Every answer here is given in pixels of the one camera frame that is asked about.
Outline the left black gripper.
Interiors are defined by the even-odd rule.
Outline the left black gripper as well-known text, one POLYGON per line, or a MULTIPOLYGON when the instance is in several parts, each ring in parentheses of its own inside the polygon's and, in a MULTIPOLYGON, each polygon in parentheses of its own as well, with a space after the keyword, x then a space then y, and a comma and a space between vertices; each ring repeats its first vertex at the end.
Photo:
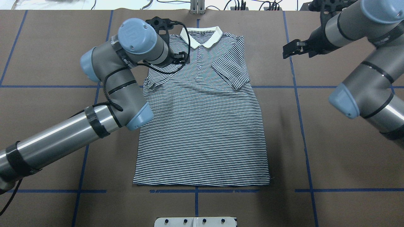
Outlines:
MULTIPOLYGON (((153 29, 159 35, 169 35, 169 30, 174 28, 175 22, 171 19, 153 17, 152 19, 147 19, 146 23, 153 27, 153 29)), ((177 54, 173 53, 172 63, 186 63, 187 53, 179 52, 177 54)))

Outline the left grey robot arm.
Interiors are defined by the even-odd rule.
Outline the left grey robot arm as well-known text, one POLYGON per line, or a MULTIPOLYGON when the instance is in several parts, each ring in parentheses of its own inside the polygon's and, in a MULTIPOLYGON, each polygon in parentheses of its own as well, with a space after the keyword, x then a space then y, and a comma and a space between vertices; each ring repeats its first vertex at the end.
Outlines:
POLYGON ((142 65, 152 70, 170 64, 182 66, 188 53, 174 54, 168 30, 182 22, 155 17, 127 19, 116 35, 85 53, 80 64, 88 78, 102 88, 105 102, 82 109, 65 121, 1 150, 1 194, 16 192, 23 178, 88 144, 127 127, 135 130, 150 122, 153 112, 143 97, 131 69, 142 65))

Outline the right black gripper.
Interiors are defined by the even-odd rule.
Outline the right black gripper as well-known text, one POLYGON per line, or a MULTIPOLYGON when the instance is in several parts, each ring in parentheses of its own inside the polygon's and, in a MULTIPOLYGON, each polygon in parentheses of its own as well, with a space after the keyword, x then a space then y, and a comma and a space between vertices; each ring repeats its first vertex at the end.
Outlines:
POLYGON ((342 0, 313 0, 308 10, 320 13, 321 25, 315 29, 306 41, 293 40, 282 47, 283 59, 293 55, 309 53, 309 57, 331 53, 348 44, 339 29, 339 12, 342 11, 342 0))

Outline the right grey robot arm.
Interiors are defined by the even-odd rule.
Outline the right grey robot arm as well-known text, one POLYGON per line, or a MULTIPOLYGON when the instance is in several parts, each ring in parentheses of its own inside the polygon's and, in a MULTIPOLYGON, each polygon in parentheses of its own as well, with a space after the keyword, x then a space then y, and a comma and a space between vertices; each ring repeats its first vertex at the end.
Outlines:
POLYGON ((362 117, 386 139, 403 145, 403 100, 390 86, 403 75, 402 0, 314 0, 321 25, 307 40, 283 46, 283 58, 325 55, 362 38, 375 50, 340 83, 328 100, 350 119, 362 117))

